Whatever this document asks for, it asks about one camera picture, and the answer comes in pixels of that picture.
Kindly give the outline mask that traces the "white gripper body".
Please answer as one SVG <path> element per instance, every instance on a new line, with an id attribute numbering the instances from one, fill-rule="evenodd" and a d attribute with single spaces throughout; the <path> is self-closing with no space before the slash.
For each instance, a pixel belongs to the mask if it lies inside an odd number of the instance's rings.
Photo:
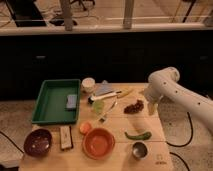
<path id="1" fill-rule="evenodd" d="M 144 89 L 143 95 L 147 102 L 152 105 L 158 104 L 163 97 L 151 84 Z"/>

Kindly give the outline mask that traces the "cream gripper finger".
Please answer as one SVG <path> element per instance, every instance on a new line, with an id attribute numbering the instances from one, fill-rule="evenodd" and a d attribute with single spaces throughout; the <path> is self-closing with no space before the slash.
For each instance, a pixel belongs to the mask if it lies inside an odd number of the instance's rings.
<path id="1" fill-rule="evenodd" d="M 156 111 L 157 111 L 157 108 L 158 108 L 158 104 L 157 103 L 149 102 L 148 103 L 148 113 L 149 113 L 149 115 L 155 114 Z"/>

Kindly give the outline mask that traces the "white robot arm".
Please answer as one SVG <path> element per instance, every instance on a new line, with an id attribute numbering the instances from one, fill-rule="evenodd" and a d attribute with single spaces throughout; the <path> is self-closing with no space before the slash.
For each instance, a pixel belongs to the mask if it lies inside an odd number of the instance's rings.
<path id="1" fill-rule="evenodd" d="M 175 67 L 167 67 L 151 73 L 144 97 L 156 103 L 162 96 L 182 105 L 197 117 L 213 133 L 213 101 L 178 84 L 180 73 Z"/>

